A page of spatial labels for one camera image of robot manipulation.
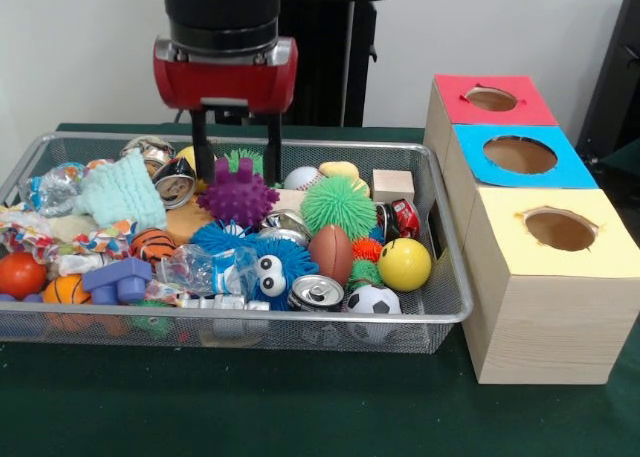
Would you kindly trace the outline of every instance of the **orange spiky ball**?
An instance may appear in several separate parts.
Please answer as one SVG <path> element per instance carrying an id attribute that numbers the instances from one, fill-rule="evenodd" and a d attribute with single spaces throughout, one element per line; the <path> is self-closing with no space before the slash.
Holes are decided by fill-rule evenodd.
<path id="1" fill-rule="evenodd" d="M 351 244 L 351 249 L 353 250 L 354 260 L 370 260 L 373 263 L 377 263 L 382 252 L 382 245 L 373 239 L 364 238 L 355 240 Z"/>

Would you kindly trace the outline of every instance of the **soccer ball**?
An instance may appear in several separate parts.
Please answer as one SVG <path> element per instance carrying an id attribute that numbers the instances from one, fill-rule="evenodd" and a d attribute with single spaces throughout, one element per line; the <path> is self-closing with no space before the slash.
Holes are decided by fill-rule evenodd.
<path id="1" fill-rule="evenodd" d="M 354 314 L 401 314 L 400 300 L 390 289 L 378 285 L 365 285 L 356 290 L 345 306 L 345 311 Z M 351 322 L 349 333 L 356 339 L 373 345 L 382 344 L 393 331 L 393 324 Z"/>

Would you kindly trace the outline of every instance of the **blue fuzzy toy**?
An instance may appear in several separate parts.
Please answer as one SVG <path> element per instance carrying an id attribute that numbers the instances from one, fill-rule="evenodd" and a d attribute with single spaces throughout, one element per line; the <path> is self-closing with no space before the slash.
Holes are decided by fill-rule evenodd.
<path id="1" fill-rule="evenodd" d="M 257 235 L 249 234 L 248 228 L 236 232 L 237 227 L 234 222 L 226 227 L 223 222 L 211 222 L 193 234 L 190 242 L 211 255 L 238 247 L 253 247 Z"/>
<path id="2" fill-rule="evenodd" d="M 260 262 L 267 255 L 273 255 L 280 260 L 282 263 L 281 272 L 285 281 L 283 282 L 284 290 L 280 294 L 268 296 L 262 290 L 261 284 L 265 279 L 265 276 L 262 276 L 251 300 L 269 302 L 271 310 L 288 310 L 287 296 L 293 281 L 303 275 L 317 274 L 320 270 L 318 264 L 311 261 L 311 254 L 308 250 L 287 239 L 257 239 L 253 247 L 258 253 Z"/>
<path id="3" fill-rule="evenodd" d="M 384 230 L 382 230 L 382 227 L 379 227 L 377 225 L 373 229 L 371 229 L 369 237 L 371 237 L 376 242 L 381 243 L 382 245 L 386 243 L 384 241 Z"/>

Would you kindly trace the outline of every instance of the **stacked boxes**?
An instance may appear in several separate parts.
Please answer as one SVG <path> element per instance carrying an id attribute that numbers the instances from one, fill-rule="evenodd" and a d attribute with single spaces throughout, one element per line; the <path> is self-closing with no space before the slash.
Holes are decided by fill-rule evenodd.
<path id="1" fill-rule="evenodd" d="M 605 383 L 640 311 L 640 250 L 527 77 L 436 76 L 435 151 L 475 292 L 480 383 Z"/>

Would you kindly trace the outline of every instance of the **red box lid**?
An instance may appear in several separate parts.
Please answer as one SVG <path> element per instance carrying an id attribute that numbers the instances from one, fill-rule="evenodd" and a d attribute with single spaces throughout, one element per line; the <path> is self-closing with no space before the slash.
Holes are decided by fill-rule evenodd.
<path id="1" fill-rule="evenodd" d="M 452 124 L 558 125 L 527 76 L 436 75 L 435 80 Z"/>

